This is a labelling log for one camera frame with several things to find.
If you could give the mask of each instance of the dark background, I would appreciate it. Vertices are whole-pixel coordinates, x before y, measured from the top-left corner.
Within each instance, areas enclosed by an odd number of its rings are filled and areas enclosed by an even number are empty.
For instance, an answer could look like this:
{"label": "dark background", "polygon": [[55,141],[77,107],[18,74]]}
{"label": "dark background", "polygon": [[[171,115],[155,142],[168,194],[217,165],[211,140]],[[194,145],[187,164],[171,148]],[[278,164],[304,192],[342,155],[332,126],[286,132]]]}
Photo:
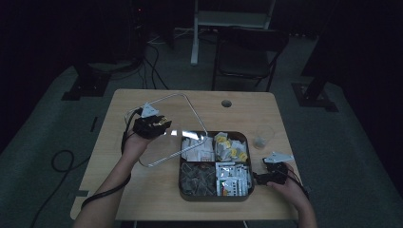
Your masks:
{"label": "dark background", "polygon": [[[201,0],[201,8],[253,11],[265,4],[245,2]],[[0,4],[1,151],[67,67],[141,56],[141,39],[150,31],[160,33],[174,47],[172,29],[193,26],[194,5],[189,0]],[[322,77],[343,88],[400,193],[402,12],[397,0],[281,0],[271,24],[272,29],[292,35],[320,37],[302,75]]]}

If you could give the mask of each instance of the forearm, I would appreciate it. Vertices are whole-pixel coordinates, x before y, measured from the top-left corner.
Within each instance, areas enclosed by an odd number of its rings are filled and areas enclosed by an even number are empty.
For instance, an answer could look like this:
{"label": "forearm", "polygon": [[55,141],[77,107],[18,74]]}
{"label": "forearm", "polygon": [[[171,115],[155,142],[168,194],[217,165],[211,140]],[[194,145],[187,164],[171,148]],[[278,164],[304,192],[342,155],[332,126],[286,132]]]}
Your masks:
{"label": "forearm", "polygon": [[[137,143],[121,156],[95,194],[111,190],[127,179],[134,164],[146,149],[146,143]],[[112,227],[124,188],[106,197],[89,202],[75,220],[74,227]]]}

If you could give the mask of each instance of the wooden table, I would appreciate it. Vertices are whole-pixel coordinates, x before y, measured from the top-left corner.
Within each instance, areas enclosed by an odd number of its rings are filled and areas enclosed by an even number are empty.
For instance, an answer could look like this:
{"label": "wooden table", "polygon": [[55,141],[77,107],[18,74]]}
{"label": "wooden table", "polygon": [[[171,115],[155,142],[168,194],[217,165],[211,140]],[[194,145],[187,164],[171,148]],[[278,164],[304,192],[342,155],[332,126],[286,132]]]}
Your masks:
{"label": "wooden table", "polygon": [[[293,154],[273,94],[266,92],[172,91],[119,89],[115,92],[95,144],[80,190],[92,195],[117,160],[125,129],[125,113],[136,106],[173,93],[183,93],[194,106],[208,131],[239,131],[246,136],[254,172],[266,173],[261,161],[272,151]],[[221,101],[229,100],[230,107]],[[276,135],[263,150],[252,145],[254,131],[260,124],[270,124]],[[153,153],[158,146],[148,147]],[[299,175],[297,165],[289,161]],[[120,204],[118,220],[251,220],[296,219],[297,212],[281,195],[267,186],[256,185],[243,202],[190,202],[181,198],[178,186],[179,157],[155,167],[137,163]],[[75,219],[86,197],[76,197],[70,215]]]}

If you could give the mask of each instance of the metal leg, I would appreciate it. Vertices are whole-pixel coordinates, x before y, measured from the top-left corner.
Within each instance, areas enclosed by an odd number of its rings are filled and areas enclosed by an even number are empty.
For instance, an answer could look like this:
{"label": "metal leg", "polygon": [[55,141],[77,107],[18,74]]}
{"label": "metal leg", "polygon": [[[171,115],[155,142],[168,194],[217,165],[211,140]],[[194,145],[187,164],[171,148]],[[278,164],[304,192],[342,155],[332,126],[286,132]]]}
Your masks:
{"label": "metal leg", "polygon": [[194,17],[194,31],[193,31],[193,47],[190,65],[195,66],[198,64],[199,57],[199,1],[195,0],[195,17]]}

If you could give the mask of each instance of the right hand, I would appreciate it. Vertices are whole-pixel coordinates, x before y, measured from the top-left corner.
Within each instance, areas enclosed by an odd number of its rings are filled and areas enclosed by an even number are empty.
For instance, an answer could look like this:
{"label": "right hand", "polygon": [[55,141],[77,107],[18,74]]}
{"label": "right hand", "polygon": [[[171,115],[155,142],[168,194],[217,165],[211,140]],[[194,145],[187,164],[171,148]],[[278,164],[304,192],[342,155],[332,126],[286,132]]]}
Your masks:
{"label": "right hand", "polygon": [[[290,170],[288,171],[288,175],[293,177],[294,171],[293,167],[285,163],[287,168]],[[280,192],[286,200],[292,203],[297,210],[303,210],[306,206],[310,206],[310,201],[306,198],[305,194],[303,193],[302,189],[291,179],[287,178],[284,184],[278,184],[274,182],[267,182],[267,186],[272,187],[276,191]]]}

